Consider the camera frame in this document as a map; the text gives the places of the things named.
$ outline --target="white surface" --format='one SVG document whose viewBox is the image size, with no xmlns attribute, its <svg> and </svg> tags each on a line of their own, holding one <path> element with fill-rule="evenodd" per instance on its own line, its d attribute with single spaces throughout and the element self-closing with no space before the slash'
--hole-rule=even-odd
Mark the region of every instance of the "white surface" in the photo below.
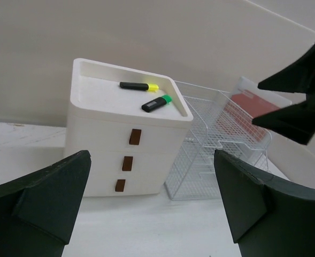
<svg viewBox="0 0 315 257">
<path fill-rule="evenodd" d="M 100 103 L 105 106 L 108 111 L 122 110 L 126 114 L 146 114 L 141 106 L 151 100 L 163 96 L 165 91 L 144 92 L 136 90 L 125 90 L 119 87 L 119 82 L 104 79 L 90 78 L 81 76 L 80 84 L 80 102 L 99 107 Z M 161 115 L 167 117 L 178 118 L 181 116 L 179 110 L 173 102 L 157 109 L 150 116 Z"/>
<path fill-rule="evenodd" d="M 119 87 L 121 81 L 158 84 L 160 90 L 155 94 L 125 90 Z M 143 104 L 164 94 L 173 99 L 170 104 L 152 113 L 141 109 Z M 186 102 L 171 78 L 81 58 L 73 63 L 68 115 L 169 127 L 190 127 L 193 120 Z"/>
<path fill-rule="evenodd" d="M 282 145 L 282 151 L 275 150 Z M 315 188 L 315 156 L 303 146 L 277 135 L 269 146 L 274 150 L 273 163 L 293 182 Z"/>
<path fill-rule="evenodd" d="M 67 128 L 66 154 L 69 155 L 80 148 L 90 151 L 178 153 L 188 131 L 187 128 L 125 124 L 75 116 L 68 120 Z M 129 144 L 132 129 L 142 130 L 138 146 Z"/>
<path fill-rule="evenodd" d="M 58 127 L 0 123 L 0 184 L 59 161 L 64 133 Z M 240 251 L 221 201 L 172 202 L 163 189 L 159 195 L 84 198 L 63 254 L 80 256 L 236 257 Z"/>
<path fill-rule="evenodd" d="M 91 151 L 92 166 L 83 196 L 157 194 L 163 187 L 176 154 Z M 122 171 L 124 156 L 132 156 L 132 171 Z M 124 192 L 116 192 L 125 179 Z"/>
</svg>

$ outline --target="white table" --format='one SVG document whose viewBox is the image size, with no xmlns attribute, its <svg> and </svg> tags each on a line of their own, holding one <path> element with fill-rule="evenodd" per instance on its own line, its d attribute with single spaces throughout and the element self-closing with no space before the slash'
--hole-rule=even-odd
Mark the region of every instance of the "white table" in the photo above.
<svg viewBox="0 0 315 257">
<path fill-rule="evenodd" d="M 0 123 L 0 184 L 62 158 L 65 128 Z M 270 163 L 272 173 L 285 176 Z M 234 257 L 221 200 L 84 198 L 63 257 Z"/>
</svg>

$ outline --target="wire mesh tray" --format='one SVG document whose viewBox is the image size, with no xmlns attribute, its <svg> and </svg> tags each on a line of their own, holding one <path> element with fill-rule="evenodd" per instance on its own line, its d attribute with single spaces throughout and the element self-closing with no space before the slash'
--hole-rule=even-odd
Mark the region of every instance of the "wire mesh tray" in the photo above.
<svg viewBox="0 0 315 257">
<path fill-rule="evenodd" d="M 266 149 L 271 142 L 268 130 L 253 126 L 252 117 L 227 92 L 177 84 L 194 120 L 165 183 L 172 200 L 220 197 L 213 165 L 216 149 L 268 170 Z"/>
</svg>

